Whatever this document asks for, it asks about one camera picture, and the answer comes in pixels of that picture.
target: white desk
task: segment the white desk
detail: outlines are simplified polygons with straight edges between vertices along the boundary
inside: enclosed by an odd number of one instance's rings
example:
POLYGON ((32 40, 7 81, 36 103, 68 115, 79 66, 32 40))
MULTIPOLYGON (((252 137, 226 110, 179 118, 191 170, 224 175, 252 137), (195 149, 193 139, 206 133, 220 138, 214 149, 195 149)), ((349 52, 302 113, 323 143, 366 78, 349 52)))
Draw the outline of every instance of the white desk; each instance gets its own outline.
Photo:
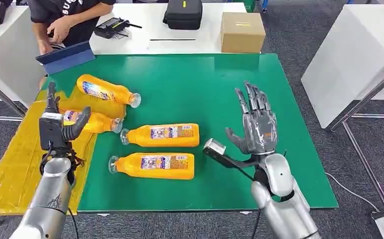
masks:
MULTIPOLYGON (((170 54, 220 53, 219 33, 224 11, 246 12, 242 2, 204 3, 199 30, 171 30, 163 24, 165 3, 118 3, 113 12, 100 18, 99 23, 113 16, 130 20, 143 28, 129 28, 129 37, 104 39, 92 35, 94 54, 170 54), (150 41, 150 39, 196 39, 195 41, 150 41)), ((11 6, 0 25, 0 90, 14 101, 29 106, 38 93, 38 81, 45 72, 35 57, 39 55, 31 31, 29 9, 11 6)))
POLYGON ((363 98, 383 66, 384 5, 345 5, 301 79, 321 127, 363 98))
POLYGON ((45 74, 35 60, 38 55, 28 7, 11 5, 0 25, 0 90, 25 106, 34 101, 45 74))
POLYGON ((223 12, 246 12, 242 2, 203 3, 198 30, 171 30, 163 23, 166 3, 115 4, 112 14, 98 23, 121 17, 143 28, 129 27, 129 37, 105 39, 95 34, 90 44, 94 54, 220 53, 220 25, 223 12), (195 41, 150 41, 150 39, 196 39, 195 41))

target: humanoid robot hand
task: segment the humanoid robot hand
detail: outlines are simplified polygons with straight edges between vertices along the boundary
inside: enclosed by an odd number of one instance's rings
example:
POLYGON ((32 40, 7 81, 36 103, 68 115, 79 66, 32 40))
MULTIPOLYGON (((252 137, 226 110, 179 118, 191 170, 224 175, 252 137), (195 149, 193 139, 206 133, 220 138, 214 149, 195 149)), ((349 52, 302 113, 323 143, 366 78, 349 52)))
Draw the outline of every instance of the humanoid robot hand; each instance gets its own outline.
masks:
POLYGON ((277 145, 276 116, 271 111, 270 103, 264 92, 247 81, 245 81, 245 87, 249 96, 249 107, 242 91, 238 88, 235 89, 242 109, 245 137, 240 138, 231 128, 226 128, 227 136, 243 154, 273 153, 277 145))

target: printed label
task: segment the printed label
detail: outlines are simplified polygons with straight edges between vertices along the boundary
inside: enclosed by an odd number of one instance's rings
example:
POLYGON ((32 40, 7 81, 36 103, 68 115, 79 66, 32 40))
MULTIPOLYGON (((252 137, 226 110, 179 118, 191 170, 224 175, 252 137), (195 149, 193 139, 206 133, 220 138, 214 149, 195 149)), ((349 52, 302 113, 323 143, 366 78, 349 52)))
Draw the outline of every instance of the printed label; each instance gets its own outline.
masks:
POLYGON ((193 137, 192 125, 151 127, 151 139, 193 137))
POLYGON ((87 81, 82 82, 82 89, 87 95, 95 96, 103 100, 112 100, 116 102, 116 98, 114 97, 113 92, 106 91, 102 89, 100 86, 95 85, 93 83, 90 83, 87 81))
POLYGON ((187 169, 187 155, 147 155, 142 157, 142 169, 187 169))
POLYGON ((79 119, 79 117, 81 117, 81 114, 82 114, 81 112, 66 111, 65 114, 63 115, 63 120, 76 122, 79 119))

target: silver robotic arm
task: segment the silver robotic arm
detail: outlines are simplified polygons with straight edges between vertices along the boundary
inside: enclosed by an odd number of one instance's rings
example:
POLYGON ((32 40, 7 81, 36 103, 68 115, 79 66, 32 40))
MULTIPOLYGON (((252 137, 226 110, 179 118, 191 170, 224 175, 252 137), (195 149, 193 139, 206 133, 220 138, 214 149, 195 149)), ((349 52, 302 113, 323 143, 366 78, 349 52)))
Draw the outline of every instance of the silver robotic arm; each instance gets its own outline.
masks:
POLYGON ((251 193, 280 239, 320 238, 309 213, 309 204, 292 176, 286 158, 275 151, 277 120, 267 96, 249 82, 245 82, 245 86, 249 108, 242 91, 236 88, 245 136, 238 137, 230 128, 226 129, 226 134, 243 154, 251 154, 250 159, 237 161, 230 158, 225 154, 226 147, 214 139, 205 144, 203 151, 223 166, 237 168, 245 175, 242 168, 255 167, 251 193), (280 201, 274 201, 272 196, 280 197, 280 201))
POLYGON ((11 239, 60 238, 74 186, 67 177, 70 170, 68 158, 52 158, 46 163, 31 204, 11 239))
POLYGON ((75 124, 63 126, 55 92, 52 82, 48 86, 47 108, 39 120, 41 148, 48 151, 40 163, 42 178, 11 239, 60 238, 76 182, 74 172, 83 164, 70 141, 80 135, 90 118, 91 108, 86 107, 75 124))

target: orange bottle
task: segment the orange bottle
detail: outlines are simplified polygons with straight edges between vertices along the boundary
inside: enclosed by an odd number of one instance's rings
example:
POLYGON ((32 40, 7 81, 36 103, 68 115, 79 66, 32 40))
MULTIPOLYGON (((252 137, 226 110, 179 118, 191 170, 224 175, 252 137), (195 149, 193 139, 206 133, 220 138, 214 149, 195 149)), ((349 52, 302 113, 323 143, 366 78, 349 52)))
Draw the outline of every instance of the orange bottle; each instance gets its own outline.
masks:
MULTIPOLYGON (((63 114, 63 125, 72 125, 76 122, 76 120, 78 120, 82 112, 60 109, 60 113, 63 114)), ((90 133, 102 133, 106 131, 120 133, 122 126, 123 119, 110 119, 101 113, 94 112, 91 113, 90 119, 88 120, 83 130, 90 133)))
POLYGON ((193 179, 194 156, 190 153, 133 153, 113 156, 108 162, 110 173, 126 173, 131 177, 193 179))
POLYGON ((136 108, 141 103, 141 95, 130 92, 126 87, 114 85, 92 75, 83 74, 76 82, 79 90, 87 95, 136 108))
POLYGON ((122 143, 142 147, 195 147, 199 145, 199 126, 196 123, 144 125, 137 129, 123 129, 122 143))

